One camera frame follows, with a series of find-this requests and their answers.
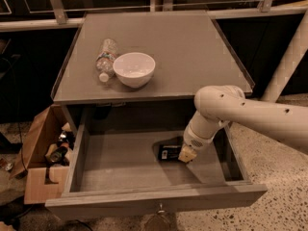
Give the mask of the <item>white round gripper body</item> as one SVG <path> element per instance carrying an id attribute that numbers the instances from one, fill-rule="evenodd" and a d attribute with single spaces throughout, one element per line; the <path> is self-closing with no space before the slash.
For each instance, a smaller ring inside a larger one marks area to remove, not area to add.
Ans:
<path id="1" fill-rule="evenodd" d="M 183 143 L 195 150 L 205 149 L 216 133 L 229 124 L 228 120 L 208 118 L 195 112 L 183 134 Z"/>

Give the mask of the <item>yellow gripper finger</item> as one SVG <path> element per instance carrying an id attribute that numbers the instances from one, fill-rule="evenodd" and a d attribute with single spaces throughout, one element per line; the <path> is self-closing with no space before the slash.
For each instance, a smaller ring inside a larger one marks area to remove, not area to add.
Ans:
<path id="1" fill-rule="evenodd" d="M 196 157 L 196 152 L 193 148 L 184 145 L 181 148 L 180 154 L 178 156 L 178 160 L 184 163 L 188 163 L 192 161 Z"/>

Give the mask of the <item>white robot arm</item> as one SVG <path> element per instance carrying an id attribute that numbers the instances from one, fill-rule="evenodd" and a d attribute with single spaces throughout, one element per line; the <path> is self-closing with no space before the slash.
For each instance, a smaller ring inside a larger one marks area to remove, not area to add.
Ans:
<path id="1" fill-rule="evenodd" d="M 308 150 L 308 109 L 277 101 L 296 68 L 307 65 L 307 17 L 303 14 L 215 21 L 255 82 L 250 99 L 236 86 L 207 86 L 194 96 L 195 113 L 182 149 L 197 153 L 228 123 L 236 122 L 300 152 Z"/>

